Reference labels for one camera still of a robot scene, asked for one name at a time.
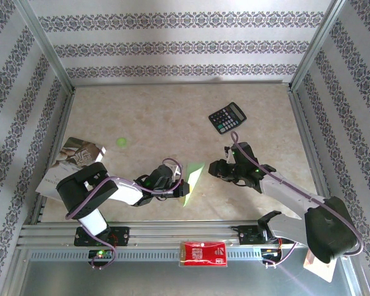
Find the light green paper sheet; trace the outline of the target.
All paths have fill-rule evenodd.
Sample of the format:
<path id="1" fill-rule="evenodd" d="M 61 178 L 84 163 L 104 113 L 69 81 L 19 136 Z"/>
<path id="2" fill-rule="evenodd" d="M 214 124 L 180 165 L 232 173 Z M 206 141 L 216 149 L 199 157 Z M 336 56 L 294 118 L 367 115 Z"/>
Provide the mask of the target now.
<path id="1" fill-rule="evenodd" d="M 195 186 L 200 178 L 200 175 L 202 174 L 202 171 L 205 167 L 205 164 L 204 163 L 189 163 L 187 165 L 187 168 L 186 168 L 186 182 L 189 183 L 193 183 L 194 184 L 194 189 L 195 189 Z M 186 194 L 185 197 L 182 197 L 181 200 L 183 201 L 183 207 L 185 207 L 190 198 L 191 198 L 191 195 L 192 194 Z"/>

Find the black desk calculator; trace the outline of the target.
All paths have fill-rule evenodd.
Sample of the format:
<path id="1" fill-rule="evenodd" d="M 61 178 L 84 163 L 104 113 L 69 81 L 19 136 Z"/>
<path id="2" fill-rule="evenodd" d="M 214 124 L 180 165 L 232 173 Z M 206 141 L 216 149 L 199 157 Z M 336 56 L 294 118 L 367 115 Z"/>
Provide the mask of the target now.
<path id="1" fill-rule="evenodd" d="M 243 124 L 247 117 L 235 102 L 231 102 L 209 115 L 208 119 L 219 134 L 225 134 Z"/>

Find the red card package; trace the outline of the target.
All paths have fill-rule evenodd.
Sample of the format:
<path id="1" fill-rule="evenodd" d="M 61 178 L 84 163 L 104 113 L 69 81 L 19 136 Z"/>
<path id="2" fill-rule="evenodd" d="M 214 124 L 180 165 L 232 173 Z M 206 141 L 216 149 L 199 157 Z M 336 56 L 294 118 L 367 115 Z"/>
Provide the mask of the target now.
<path id="1" fill-rule="evenodd" d="M 224 242 L 182 242 L 179 248 L 181 267 L 227 267 Z"/>

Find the small circuit board green light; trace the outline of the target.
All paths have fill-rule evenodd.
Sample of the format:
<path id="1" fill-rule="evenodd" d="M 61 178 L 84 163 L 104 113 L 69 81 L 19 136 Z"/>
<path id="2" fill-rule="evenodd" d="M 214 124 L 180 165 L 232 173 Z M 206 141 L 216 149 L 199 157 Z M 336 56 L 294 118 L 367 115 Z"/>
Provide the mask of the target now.
<path id="1" fill-rule="evenodd" d="M 92 260 L 93 258 L 98 260 L 110 260 L 113 257 L 112 250 L 101 249 L 101 250 L 90 250 L 88 253 L 88 259 Z"/>

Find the white picture book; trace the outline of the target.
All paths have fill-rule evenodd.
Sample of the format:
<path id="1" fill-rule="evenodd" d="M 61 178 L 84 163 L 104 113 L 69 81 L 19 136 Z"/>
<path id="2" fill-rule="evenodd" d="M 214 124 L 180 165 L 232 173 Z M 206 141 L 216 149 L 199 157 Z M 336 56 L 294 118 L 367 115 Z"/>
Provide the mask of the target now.
<path id="1" fill-rule="evenodd" d="M 44 175 L 36 192 L 45 197 L 60 200 L 56 190 L 58 183 L 82 168 L 100 162 L 105 153 L 106 148 L 100 144 L 69 137 L 55 158 L 53 165 Z"/>

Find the wide aluminium base rail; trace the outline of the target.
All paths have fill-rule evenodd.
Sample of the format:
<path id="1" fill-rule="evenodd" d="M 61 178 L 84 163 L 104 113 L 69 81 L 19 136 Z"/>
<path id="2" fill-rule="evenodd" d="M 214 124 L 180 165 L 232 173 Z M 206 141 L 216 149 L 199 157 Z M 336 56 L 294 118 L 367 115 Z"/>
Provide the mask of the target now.
<path id="1" fill-rule="evenodd" d="M 74 249 L 74 222 L 38 223 L 21 228 L 17 249 Z M 238 226 L 257 226 L 256 221 L 125 221 L 110 227 L 127 227 L 128 248 L 168 249 L 181 241 L 223 241 L 239 247 Z"/>

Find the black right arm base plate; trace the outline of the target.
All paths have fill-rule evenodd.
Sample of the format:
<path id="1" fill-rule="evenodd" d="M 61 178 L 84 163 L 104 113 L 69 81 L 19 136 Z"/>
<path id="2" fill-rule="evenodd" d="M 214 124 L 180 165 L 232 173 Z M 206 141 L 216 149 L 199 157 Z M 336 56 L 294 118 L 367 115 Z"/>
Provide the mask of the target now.
<path id="1" fill-rule="evenodd" d="M 237 233 L 240 245 L 277 244 L 279 240 L 267 226 L 247 224 L 232 226 L 231 229 Z"/>

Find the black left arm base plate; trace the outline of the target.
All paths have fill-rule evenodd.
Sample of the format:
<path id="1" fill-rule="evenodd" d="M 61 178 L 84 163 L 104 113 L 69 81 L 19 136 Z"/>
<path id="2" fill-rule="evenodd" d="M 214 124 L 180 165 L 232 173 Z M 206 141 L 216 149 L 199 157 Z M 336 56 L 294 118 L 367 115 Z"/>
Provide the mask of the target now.
<path id="1" fill-rule="evenodd" d="M 129 227 L 108 227 L 105 231 L 97 235 L 97 238 L 114 246 L 127 246 L 130 236 Z M 78 227 L 75 233 L 74 246 L 76 247 L 91 247 L 103 246 L 103 244 L 87 234 L 82 228 Z"/>

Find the aluminium side rail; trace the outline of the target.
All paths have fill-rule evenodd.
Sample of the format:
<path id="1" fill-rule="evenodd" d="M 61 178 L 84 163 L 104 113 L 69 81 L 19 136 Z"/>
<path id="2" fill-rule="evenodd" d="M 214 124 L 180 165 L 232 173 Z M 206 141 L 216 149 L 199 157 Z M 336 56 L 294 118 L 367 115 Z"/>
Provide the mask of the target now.
<path id="1" fill-rule="evenodd" d="M 73 100 L 75 98 L 75 93 L 76 90 L 73 90 L 72 93 L 68 95 L 62 106 L 60 117 L 57 121 L 57 125 L 54 130 L 55 131 L 54 138 L 53 142 L 51 143 L 51 150 L 49 158 L 46 163 L 46 167 L 44 169 L 44 175 L 47 173 L 48 169 L 50 169 L 50 167 L 54 164 L 54 161 L 56 160 L 56 157 L 61 150 L 65 130 L 68 123 L 68 118 L 70 116 Z M 31 214 L 29 216 L 27 224 L 35 225 L 41 221 L 41 216 L 45 208 L 46 200 L 47 197 L 45 195 L 41 195 L 38 192 L 36 193 L 35 203 L 31 210 Z"/>
<path id="2" fill-rule="evenodd" d="M 320 196 L 328 198 L 331 196 L 331 194 L 328 190 L 328 186 L 324 178 L 322 167 L 318 160 L 316 149 L 306 122 L 306 118 L 303 114 L 300 102 L 298 100 L 296 93 L 294 93 L 290 88 L 287 89 L 287 93 L 292 111 L 294 113 L 295 121 L 300 133 L 300 138 L 302 140 L 303 148 L 306 154 L 306 159 L 310 167 L 316 192 Z"/>

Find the thin aluminium rail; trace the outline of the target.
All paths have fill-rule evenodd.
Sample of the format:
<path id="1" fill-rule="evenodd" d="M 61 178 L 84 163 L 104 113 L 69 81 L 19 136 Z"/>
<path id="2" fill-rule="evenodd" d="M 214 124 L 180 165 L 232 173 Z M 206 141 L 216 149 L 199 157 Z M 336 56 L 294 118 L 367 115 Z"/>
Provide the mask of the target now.
<path id="1" fill-rule="evenodd" d="M 221 84 L 279 84 L 289 86 L 290 83 L 282 80 L 219 80 L 211 79 L 205 81 L 164 81 L 150 83 L 103 83 L 103 84 L 81 84 L 74 86 L 78 88 L 94 88 L 94 87 L 120 87 L 120 86 L 166 86 L 166 85 L 221 85 Z"/>

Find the aluminium frame post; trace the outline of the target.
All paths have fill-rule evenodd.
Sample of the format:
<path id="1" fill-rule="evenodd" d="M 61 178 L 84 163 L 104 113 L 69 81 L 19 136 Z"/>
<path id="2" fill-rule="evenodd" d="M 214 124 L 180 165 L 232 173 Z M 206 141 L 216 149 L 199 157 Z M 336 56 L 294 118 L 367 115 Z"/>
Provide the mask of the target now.
<path id="1" fill-rule="evenodd" d="M 347 0 L 332 0 L 329 4 L 318 29 L 310 41 L 310 45 L 308 46 L 305 55 L 300 61 L 297 71 L 289 83 L 289 89 L 291 92 L 298 89 L 346 2 Z"/>
<path id="2" fill-rule="evenodd" d="M 59 56 L 57 55 L 52 43 L 47 37 L 39 19 L 34 13 L 28 0 L 12 0 L 24 19 L 29 30 L 33 34 L 36 42 L 38 43 L 43 54 L 48 59 L 51 67 L 55 71 L 56 76 L 62 83 L 62 86 L 66 89 L 66 92 L 73 94 L 75 87 L 72 84 L 69 75 L 67 74 L 65 67 L 62 65 Z"/>

